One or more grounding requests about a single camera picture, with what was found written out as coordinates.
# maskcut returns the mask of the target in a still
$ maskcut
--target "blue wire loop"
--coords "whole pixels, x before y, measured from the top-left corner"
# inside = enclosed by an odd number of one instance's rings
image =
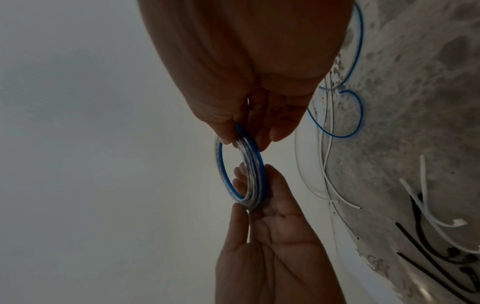
[[[355,70],[355,67],[357,66],[357,63],[359,61],[359,58],[360,58],[360,53],[362,51],[362,46],[364,44],[364,31],[365,31],[365,27],[364,27],[364,17],[362,15],[362,11],[360,9],[360,6],[355,3],[354,4],[354,11],[356,12],[356,15],[357,15],[357,20],[358,20],[358,28],[359,28],[359,33],[358,33],[358,45],[357,45],[357,48],[356,48],[356,54],[355,54],[355,58],[353,60],[353,63],[348,71],[348,73],[346,74],[345,78],[340,82],[338,83],[336,86],[332,87],[332,88],[325,88],[325,87],[322,87],[322,86],[319,86],[318,88],[323,90],[323,91],[333,91],[333,90],[336,90],[338,89],[339,87],[343,86],[344,84],[347,83],[347,81],[350,79],[350,77],[352,76],[352,73],[354,72]],[[318,121],[314,118],[314,116],[312,115],[310,109],[307,109],[308,111],[308,114],[310,115],[311,119],[313,120],[313,122],[316,124],[316,126],[322,130],[324,133],[326,133],[327,135],[330,135],[332,137],[335,137],[335,138],[348,138],[348,137],[352,137],[353,135],[355,135],[361,128],[362,126],[362,123],[364,121],[364,105],[363,105],[363,102],[362,102],[362,99],[360,98],[360,96],[351,91],[351,90],[343,90],[343,91],[340,91],[339,94],[344,94],[344,93],[347,93],[347,94],[350,94],[350,95],[353,95],[353,97],[355,97],[356,101],[358,102],[358,105],[360,106],[360,119],[358,120],[358,125],[357,127],[355,128],[355,130],[348,134],[348,135],[343,135],[343,136],[340,136],[340,135],[335,135],[335,134],[332,134],[330,133],[329,131],[325,130],[319,123]]]
[[[245,129],[238,124],[236,124],[235,142],[238,146],[240,154],[242,155],[245,168],[247,170],[246,195],[241,196],[232,185],[232,182],[230,182],[224,164],[223,144],[217,137],[215,139],[215,158],[218,171],[228,193],[233,200],[245,206],[247,210],[253,211],[263,205],[268,194],[268,181],[265,174],[264,162],[255,141],[253,141]]]

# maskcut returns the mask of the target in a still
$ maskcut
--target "palm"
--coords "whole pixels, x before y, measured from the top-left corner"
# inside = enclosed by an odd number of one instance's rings
[[[269,203],[249,216],[241,205],[233,207],[230,230],[217,263],[217,302],[315,303],[325,298],[342,302],[337,283],[333,289],[320,288],[333,270],[285,180],[272,167],[267,173],[272,190]],[[245,176],[239,170],[235,174],[238,179],[234,184],[242,192]]]

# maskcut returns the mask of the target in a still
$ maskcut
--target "human hand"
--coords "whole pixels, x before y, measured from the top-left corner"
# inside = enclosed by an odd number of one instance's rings
[[[265,166],[265,171],[270,188],[268,203],[250,214],[242,205],[233,205],[216,265],[215,302],[344,303],[327,253],[287,182],[272,166]],[[244,195],[245,167],[242,164],[234,172],[233,184]]]
[[[330,70],[352,0],[138,0],[191,110],[223,143],[242,125],[261,151],[293,132]]]

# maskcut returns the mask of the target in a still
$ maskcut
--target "wall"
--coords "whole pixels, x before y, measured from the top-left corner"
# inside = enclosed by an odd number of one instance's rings
[[[0,45],[0,301],[212,302],[232,202],[135,3],[4,1]],[[263,156],[338,268],[293,137]]]

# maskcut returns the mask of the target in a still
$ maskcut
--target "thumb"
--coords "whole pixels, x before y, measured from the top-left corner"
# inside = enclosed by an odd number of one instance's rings
[[[245,207],[239,203],[231,208],[230,225],[226,235],[223,251],[234,251],[246,244],[249,234],[249,215]]]
[[[228,145],[235,140],[237,130],[235,128],[235,121],[233,118],[230,118],[223,123],[207,122],[207,124],[215,131],[218,137],[220,137],[220,141],[224,145]]]

